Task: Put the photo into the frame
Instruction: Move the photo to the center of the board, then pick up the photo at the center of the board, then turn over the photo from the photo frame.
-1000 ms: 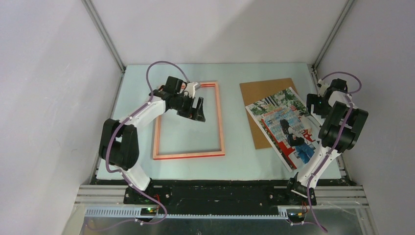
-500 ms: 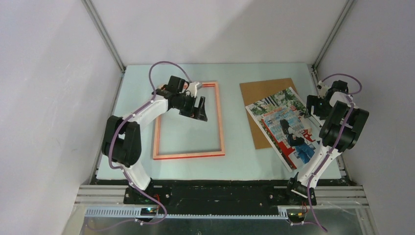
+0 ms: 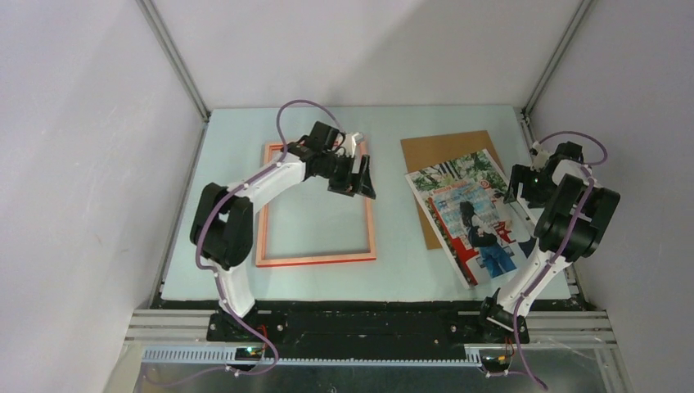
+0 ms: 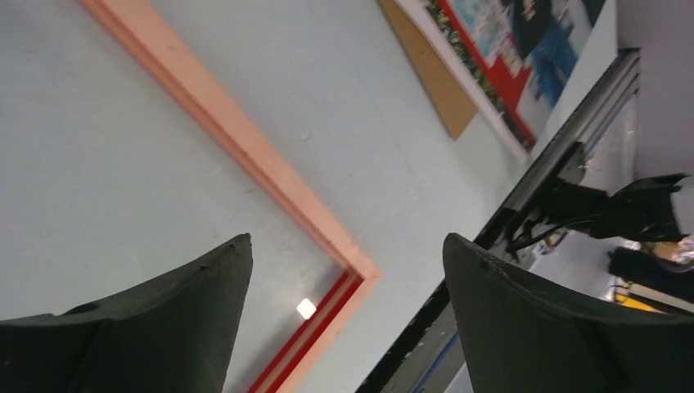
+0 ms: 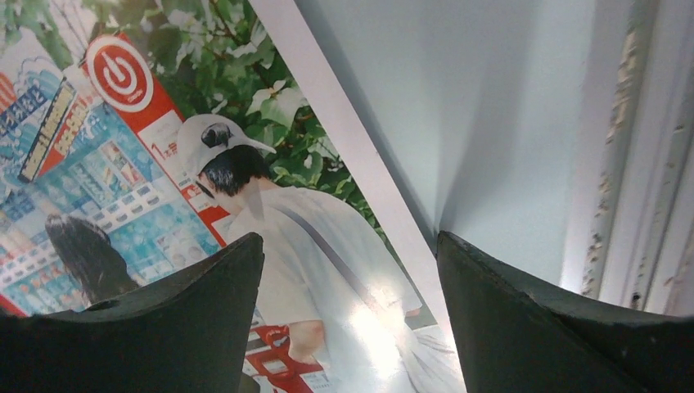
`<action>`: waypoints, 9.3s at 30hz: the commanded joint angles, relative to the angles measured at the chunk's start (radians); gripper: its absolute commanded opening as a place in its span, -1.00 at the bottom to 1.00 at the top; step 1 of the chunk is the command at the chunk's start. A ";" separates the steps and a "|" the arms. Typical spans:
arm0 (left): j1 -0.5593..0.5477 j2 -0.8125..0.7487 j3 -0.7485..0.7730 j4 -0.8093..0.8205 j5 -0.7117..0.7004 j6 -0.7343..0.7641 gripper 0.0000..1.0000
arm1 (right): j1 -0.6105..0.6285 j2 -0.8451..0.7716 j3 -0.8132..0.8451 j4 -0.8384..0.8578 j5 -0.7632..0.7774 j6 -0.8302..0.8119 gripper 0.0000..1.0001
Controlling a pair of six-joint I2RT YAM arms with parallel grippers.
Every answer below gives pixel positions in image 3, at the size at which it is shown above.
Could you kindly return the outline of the colourful printed photo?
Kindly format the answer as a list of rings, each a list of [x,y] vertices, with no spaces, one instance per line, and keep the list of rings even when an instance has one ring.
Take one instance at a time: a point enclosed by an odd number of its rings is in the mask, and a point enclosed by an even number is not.
[[[534,244],[525,212],[504,204],[508,180],[487,150],[405,179],[463,285],[512,278],[528,264]]]

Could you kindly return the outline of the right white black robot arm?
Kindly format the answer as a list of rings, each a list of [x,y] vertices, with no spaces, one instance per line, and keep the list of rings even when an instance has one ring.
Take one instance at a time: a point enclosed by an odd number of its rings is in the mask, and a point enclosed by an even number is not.
[[[595,252],[621,199],[594,178],[578,143],[563,142],[550,152],[535,142],[530,155],[531,165],[513,167],[505,201],[542,211],[530,220],[534,249],[527,265],[484,299],[475,329],[487,342],[519,331],[545,287]]]

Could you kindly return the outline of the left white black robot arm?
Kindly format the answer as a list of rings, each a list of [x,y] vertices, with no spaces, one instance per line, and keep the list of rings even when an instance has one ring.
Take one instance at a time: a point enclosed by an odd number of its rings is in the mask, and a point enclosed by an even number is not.
[[[362,133],[345,133],[320,121],[310,134],[283,141],[278,156],[246,180],[223,186],[207,184],[193,219],[190,241],[198,269],[214,276],[219,304],[230,314],[227,330],[248,341],[259,330],[246,260],[254,246],[256,215],[288,189],[324,178],[330,192],[376,198],[370,175],[371,157],[361,151]]]

